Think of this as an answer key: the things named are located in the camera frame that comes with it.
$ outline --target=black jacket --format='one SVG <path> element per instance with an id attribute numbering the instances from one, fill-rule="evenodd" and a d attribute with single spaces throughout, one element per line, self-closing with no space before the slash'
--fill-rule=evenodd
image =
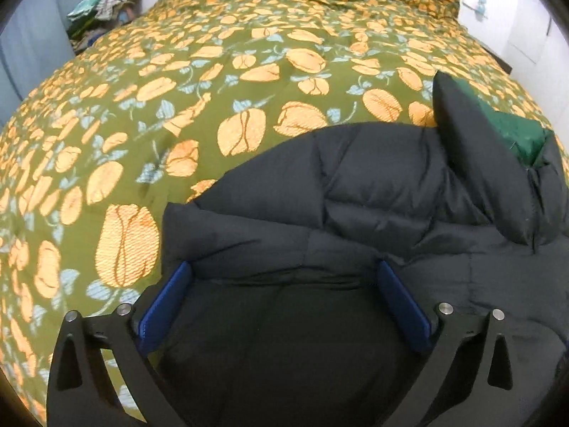
<path id="1" fill-rule="evenodd" d="M 503 310 L 536 408 L 569 332 L 557 144 L 524 168 L 445 74 L 434 112 L 307 133 L 167 207 L 163 269 L 195 282 L 159 370 L 195 425 L 373 425 L 424 363 L 372 286 L 382 259 L 428 306 Z"/>

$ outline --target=bedsheet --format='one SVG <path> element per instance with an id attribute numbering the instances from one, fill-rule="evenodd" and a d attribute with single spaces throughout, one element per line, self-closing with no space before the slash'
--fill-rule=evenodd
<path id="1" fill-rule="evenodd" d="M 0 364 L 32 413 L 46 421 L 66 311 L 106 313 L 157 281 L 167 202 L 307 131 L 434 126 L 437 70 L 549 128 L 458 10 L 459 0 L 159 0 L 32 91 L 0 136 Z"/>

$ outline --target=blue curtain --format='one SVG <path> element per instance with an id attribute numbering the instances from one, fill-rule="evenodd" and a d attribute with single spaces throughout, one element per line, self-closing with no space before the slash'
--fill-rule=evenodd
<path id="1" fill-rule="evenodd" d="M 22 0 L 0 34 L 0 128 L 23 98 L 74 57 L 66 15 L 81 0 Z"/>

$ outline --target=metal pin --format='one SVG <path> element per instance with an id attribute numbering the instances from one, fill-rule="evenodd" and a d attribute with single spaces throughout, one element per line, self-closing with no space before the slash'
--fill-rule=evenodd
<path id="1" fill-rule="evenodd" d="M 68 323 L 70 323 L 70 322 L 72 322 L 72 321 L 75 321 L 75 320 L 78 318 L 78 316 L 79 316 L 79 313 L 78 313 L 77 311 L 71 310 L 71 311 L 68 311 L 68 312 L 66 313 L 66 315 L 65 315 L 65 320 L 66 320 Z"/>
<path id="2" fill-rule="evenodd" d="M 498 308 L 492 310 L 492 316 L 494 316 L 498 321 L 502 321 L 506 317 L 504 312 Z"/>
<path id="3" fill-rule="evenodd" d="M 129 314 L 133 309 L 133 306 L 130 304 L 120 304 L 117 307 L 117 314 L 120 316 L 125 316 Z"/>
<path id="4" fill-rule="evenodd" d="M 448 304 L 447 302 L 442 302 L 441 304 L 439 304 L 439 311 L 443 315 L 452 315 L 452 313 L 454 312 L 454 308 L 452 307 L 451 304 Z"/>

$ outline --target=pile of clothes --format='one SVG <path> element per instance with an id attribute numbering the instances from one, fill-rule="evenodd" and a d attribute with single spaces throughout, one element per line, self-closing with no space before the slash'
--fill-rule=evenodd
<path id="1" fill-rule="evenodd" d="M 67 17 L 71 25 L 67 35 L 75 54 L 119 25 L 132 22 L 139 14 L 139 0 L 83 0 Z"/>

